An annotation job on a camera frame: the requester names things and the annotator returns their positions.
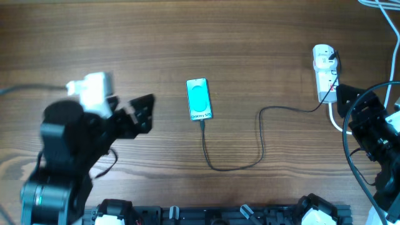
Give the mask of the blue screen Galaxy smartphone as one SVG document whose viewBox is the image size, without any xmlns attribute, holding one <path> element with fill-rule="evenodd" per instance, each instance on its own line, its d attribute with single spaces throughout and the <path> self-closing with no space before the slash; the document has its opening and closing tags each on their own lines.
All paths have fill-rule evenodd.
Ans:
<svg viewBox="0 0 400 225">
<path fill-rule="evenodd" d="M 192 121 L 211 119 L 213 111 L 206 78 L 186 81 L 189 116 Z"/>
</svg>

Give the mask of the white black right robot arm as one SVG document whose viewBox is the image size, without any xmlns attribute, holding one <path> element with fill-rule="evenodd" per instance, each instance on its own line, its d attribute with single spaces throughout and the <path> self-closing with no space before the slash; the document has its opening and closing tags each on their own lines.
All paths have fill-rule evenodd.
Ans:
<svg viewBox="0 0 400 225">
<path fill-rule="evenodd" d="M 342 145 L 349 167 L 361 189 L 370 200 L 381 224 L 399 221 L 399 101 L 394 112 L 389 114 L 374 90 L 383 86 L 398 85 L 389 81 L 358 89 L 345 84 L 336 88 L 338 113 L 344 119 L 342 124 Z M 353 163 L 349 152 L 347 129 L 366 152 L 372 162 L 377 162 L 381 171 L 376 175 L 371 194 L 362 176 Z"/>
</svg>

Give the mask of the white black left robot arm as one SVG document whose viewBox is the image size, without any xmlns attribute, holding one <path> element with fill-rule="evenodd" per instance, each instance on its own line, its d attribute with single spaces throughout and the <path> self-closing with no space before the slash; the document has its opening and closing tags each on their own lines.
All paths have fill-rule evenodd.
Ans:
<svg viewBox="0 0 400 225">
<path fill-rule="evenodd" d="M 84 111 L 72 99 L 44 110 L 43 149 L 37 158 L 45 165 L 37 164 L 21 189 L 22 224 L 72 224 L 83 216 L 93 188 L 90 169 L 115 140 L 134 139 L 152 129 L 153 94 L 130 100 L 131 114 L 118 109 L 118 103 L 117 97 L 107 100 L 109 118 Z"/>
</svg>

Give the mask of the white power strip socket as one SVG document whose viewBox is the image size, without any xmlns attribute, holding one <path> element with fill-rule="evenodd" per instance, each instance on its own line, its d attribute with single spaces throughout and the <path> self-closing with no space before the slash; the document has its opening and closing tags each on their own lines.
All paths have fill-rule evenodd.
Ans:
<svg viewBox="0 0 400 225">
<path fill-rule="evenodd" d="M 339 85 L 337 52 L 327 44 L 317 44 L 312 49 L 312 55 L 318 101 L 323 104 L 335 103 Z"/>
</svg>

